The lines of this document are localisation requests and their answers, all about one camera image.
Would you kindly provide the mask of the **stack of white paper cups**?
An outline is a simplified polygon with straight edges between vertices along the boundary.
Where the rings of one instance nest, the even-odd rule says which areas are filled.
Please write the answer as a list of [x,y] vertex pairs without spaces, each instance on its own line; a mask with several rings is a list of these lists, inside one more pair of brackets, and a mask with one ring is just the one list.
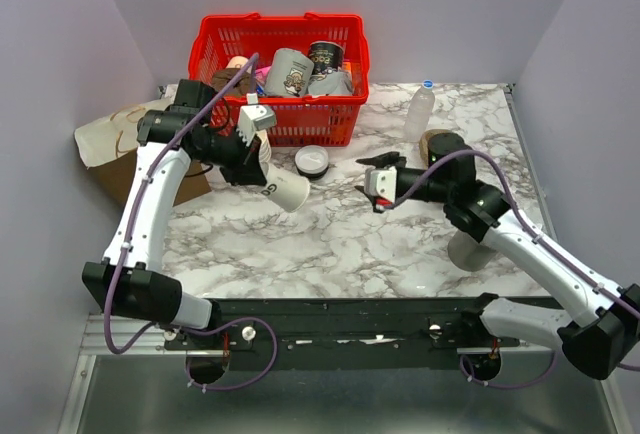
[[269,163],[272,157],[272,149],[268,139],[267,131],[261,130],[256,133],[256,136],[260,139],[259,162]]

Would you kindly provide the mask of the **single white paper cup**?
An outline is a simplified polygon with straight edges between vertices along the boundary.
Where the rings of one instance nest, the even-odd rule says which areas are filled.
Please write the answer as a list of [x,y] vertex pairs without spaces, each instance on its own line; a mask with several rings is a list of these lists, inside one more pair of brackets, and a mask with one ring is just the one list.
[[260,193],[286,212],[300,209],[310,193],[310,181],[303,176],[279,168],[272,163],[262,163],[266,184]]

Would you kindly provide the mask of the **stack of cup lids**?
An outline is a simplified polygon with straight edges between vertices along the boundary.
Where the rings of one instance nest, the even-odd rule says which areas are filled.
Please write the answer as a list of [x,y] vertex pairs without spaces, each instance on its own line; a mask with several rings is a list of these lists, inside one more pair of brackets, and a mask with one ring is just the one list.
[[320,179],[329,169],[329,154],[321,146],[304,146],[295,153],[294,164],[301,176],[310,180]]

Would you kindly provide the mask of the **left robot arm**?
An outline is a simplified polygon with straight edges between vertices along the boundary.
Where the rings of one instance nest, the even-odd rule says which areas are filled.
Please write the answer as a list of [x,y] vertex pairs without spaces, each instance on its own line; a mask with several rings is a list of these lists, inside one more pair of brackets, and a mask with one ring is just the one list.
[[82,271],[84,285],[103,311],[105,341],[115,354],[126,350],[113,339],[115,316],[142,320],[147,328],[184,328],[201,349],[221,339],[216,304],[186,293],[161,268],[169,217],[193,163],[219,168],[231,185],[267,184],[255,127],[275,116],[242,114],[239,126],[224,135],[208,119],[226,92],[181,80],[171,105],[148,111],[138,122],[134,179],[121,221],[101,260],[86,263]]

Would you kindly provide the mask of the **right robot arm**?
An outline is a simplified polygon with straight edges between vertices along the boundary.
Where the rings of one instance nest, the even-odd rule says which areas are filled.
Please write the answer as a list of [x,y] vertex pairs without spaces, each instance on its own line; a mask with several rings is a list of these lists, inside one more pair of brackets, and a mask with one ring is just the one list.
[[446,132],[431,138],[425,170],[407,167],[397,151],[358,162],[367,168],[358,190],[374,212],[397,209],[409,200],[439,203],[457,230],[448,257],[458,268],[476,272],[500,254],[559,304],[538,308],[488,296],[460,321],[467,343],[480,346],[493,337],[511,337],[559,349],[578,371],[596,380],[626,366],[625,357],[639,342],[638,285],[620,286],[532,224],[488,154]]

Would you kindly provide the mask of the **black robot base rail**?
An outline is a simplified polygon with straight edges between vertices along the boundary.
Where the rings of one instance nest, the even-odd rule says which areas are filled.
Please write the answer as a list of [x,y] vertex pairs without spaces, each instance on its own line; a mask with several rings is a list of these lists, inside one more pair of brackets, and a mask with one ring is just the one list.
[[568,313],[547,297],[398,299],[222,299],[199,334],[167,308],[115,303],[120,317],[173,328],[164,343],[185,354],[197,380],[229,371],[453,369],[461,352],[487,360],[521,342],[557,348]]

